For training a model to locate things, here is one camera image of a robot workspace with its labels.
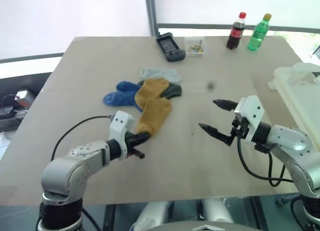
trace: white plastic tray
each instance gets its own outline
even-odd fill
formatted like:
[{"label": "white plastic tray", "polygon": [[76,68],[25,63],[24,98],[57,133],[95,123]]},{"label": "white plastic tray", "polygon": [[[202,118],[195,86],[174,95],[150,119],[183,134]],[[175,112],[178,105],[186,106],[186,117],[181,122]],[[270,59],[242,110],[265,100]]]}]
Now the white plastic tray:
[{"label": "white plastic tray", "polygon": [[279,92],[298,127],[320,152],[320,66],[296,63],[277,68],[273,75],[269,88]]}]

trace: small plastic box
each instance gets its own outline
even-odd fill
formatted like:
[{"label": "small plastic box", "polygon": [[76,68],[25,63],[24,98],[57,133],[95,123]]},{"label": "small plastic box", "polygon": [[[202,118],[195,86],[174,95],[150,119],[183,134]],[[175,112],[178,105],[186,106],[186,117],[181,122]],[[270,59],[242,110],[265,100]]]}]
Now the small plastic box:
[{"label": "small plastic box", "polygon": [[205,37],[185,37],[184,49],[188,56],[200,56],[206,53]]}]

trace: red bottle cap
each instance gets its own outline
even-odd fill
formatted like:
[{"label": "red bottle cap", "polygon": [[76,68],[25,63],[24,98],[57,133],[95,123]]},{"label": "red bottle cap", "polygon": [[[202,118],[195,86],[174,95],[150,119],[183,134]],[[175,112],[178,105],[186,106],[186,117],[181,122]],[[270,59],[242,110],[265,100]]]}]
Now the red bottle cap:
[{"label": "red bottle cap", "polygon": [[247,14],[246,14],[245,12],[241,12],[241,13],[239,14],[239,18],[240,18],[240,19],[244,19],[246,16],[247,16]]}]

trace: sock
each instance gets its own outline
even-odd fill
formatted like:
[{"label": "sock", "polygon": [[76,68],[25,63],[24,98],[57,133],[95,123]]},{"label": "sock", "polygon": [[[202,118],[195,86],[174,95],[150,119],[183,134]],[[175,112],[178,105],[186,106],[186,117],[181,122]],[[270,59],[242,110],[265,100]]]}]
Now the sock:
[{"label": "sock", "polygon": [[134,100],[143,109],[137,124],[137,133],[148,132],[152,136],[157,133],[171,111],[171,103],[165,97],[160,97],[169,86],[164,78],[147,79],[136,93]]},{"label": "sock", "polygon": [[181,81],[181,76],[175,68],[145,67],[142,69],[140,76],[144,80],[165,78],[170,83],[179,83]]},{"label": "sock", "polygon": [[148,98],[136,128],[137,133],[148,132],[152,136],[155,135],[171,109],[171,103],[165,97]]},{"label": "sock", "polygon": [[[138,82],[138,85],[143,85],[144,84],[144,80]],[[165,97],[166,99],[172,99],[174,97],[179,97],[182,95],[182,88],[179,84],[174,84],[174,83],[169,83],[169,87],[163,91],[160,95],[160,97]]]},{"label": "sock", "polygon": [[116,92],[111,92],[103,98],[103,103],[109,106],[136,106],[135,95],[141,88],[132,82],[122,81],[116,85]]},{"label": "sock", "polygon": [[136,93],[134,100],[136,104],[144,110],[147,99],[160,98],[162,92],[168,87],[169,82],[164,78],[148,78]]}]

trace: metal frame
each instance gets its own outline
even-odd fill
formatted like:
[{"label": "metal frame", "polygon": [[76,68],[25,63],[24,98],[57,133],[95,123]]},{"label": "metal frame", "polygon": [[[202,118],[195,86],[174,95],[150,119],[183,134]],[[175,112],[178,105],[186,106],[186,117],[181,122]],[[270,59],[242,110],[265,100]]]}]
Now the metal frame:
[{"label": "metal frame", "polygon": [[312,54],[317,56],[320,60],[320,45],[315,49],[315,51]]},{"label": "metal frame", "polygon": [[158,30],[158,26],[157,26],[155,0],[145,0],[145,3],[146,3],[146,9],[147,9],[147,13],[148,13],[151,35],[158,36],[159,30]]},{"label": "metal frame", "polygon": [[[246,30],[254,30],[255,25],[246,25]],[[231,28],[231,24],[197,24],[197,23],[157,23],[158,29],[217,29],[217,30],[228,30]],[[320,29],[317,28],[306,28],[306,27],[285,27],[285,26],[270,26],[271,31],[289,31],[289,32],[305,32],[305,33],[316,33],[320,34]]]},{"label": "metal frame", "polygon": [[114,231],[116,207],[116,204],[105,206],[102,231]]},{"label": "metal frame", "polygon": [[267,220],[259,196],[251,196],[249,197],[249,200],[253,210],[256,227],[260,230],[268,231]]},{"label": "metal frame", "polygon": [[5,58],[5,59],[0,59],[0,64],[26,61],[26,60],[39,60],[39,59],[47,59],[47,58],[56,58],[56,57],[62,57],[63,55],[64,55],[64,52],[58,52],[58,53],[50,53],[50,54],[42,54],[42,55]]}]

